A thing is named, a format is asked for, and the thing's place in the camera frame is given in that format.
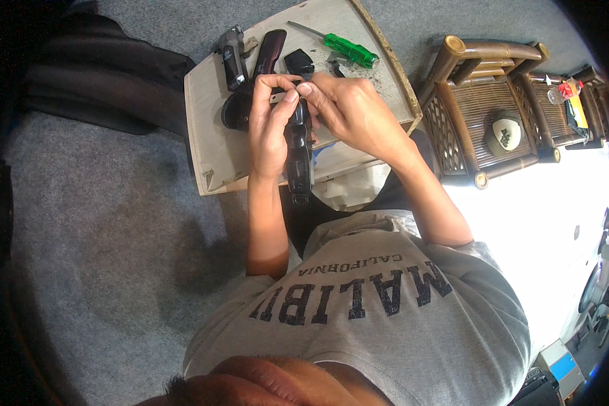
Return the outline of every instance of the revolver grip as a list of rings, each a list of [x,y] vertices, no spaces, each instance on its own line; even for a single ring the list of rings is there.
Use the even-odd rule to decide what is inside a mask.
[[[309,203],[309,193],[314,184],[314,158],[312,143],[309,141],[310,131],[311,117],[307,101],[300,97],[298,105],[284,129],[284,137],[288,146],[286,180],[296,207]]]

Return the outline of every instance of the workbench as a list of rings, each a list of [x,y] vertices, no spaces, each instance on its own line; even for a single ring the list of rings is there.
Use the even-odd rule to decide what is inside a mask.
[[[280,60],[275,66],[276,73],[287,73],[284,55],[301,48],[314,61],[316,71],[333,75],[332,66],[326,61],[332,50],[324,45],[321,38],[287,25],[288,20],[321,32],[333,32],[379,55],[381,63],[375,69],[358,65],[341,69],[346,77],[369,80],[408,133],[420,122],[422,111],[406,74],[386,38],[359,0],[308,0],[244,30],[246,41],[255,37],[260,43],[270,30],[282,28],[287,31]],[[248,72],[253,72],[257,54],[258,48],[247,58]],[[189,148],[202,196],[247,187],[250,159],[247,134],[230,130],[221,122],[221,107],[230,94],[219,54],[207,56],[185,77]],[[382,163],[338,141],[324,123],[316,134],[319,143],[314,150],[332,145],[317,156],[314,167],[316,181]]]

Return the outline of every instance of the man's right hand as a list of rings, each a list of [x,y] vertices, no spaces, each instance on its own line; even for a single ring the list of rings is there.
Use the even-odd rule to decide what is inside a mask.
[[[352,148],[390,163],[412,142],[367,79],[315,73],[296,90],[325,118],[332,134]]]

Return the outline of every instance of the gray carpet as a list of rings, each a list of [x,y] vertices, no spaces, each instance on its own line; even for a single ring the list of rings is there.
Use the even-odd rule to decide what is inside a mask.
[[[104,0],[101,10],[131,37],[198,62],[226,28],[294,3]],[[558,73],[592,61],[544,0],[364,4],[413,81],[449,33],[539,40],[552,53],[543,68]],[[14,133],[14,284],[47,373],[73,404],[159,394],[225,283],[243,272],[245,193],[199,197],[174,134],[131,136],[41,113]]]

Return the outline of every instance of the hand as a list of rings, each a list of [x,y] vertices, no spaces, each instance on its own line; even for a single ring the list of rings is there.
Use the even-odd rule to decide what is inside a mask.
[[[352,148],[390,163],[411,141],[364,78],[315,73],[297,91],[325,118],[332,134]]]
[[[294,75],[260,75],[255,80],[248,123],[251,149],[251,175],[274,181],[282,174],[287,146],[284,127],[295,110],[299,98],[291,81],[302,80]],[[271,89],[282,88],[284,98],[271,110]]]

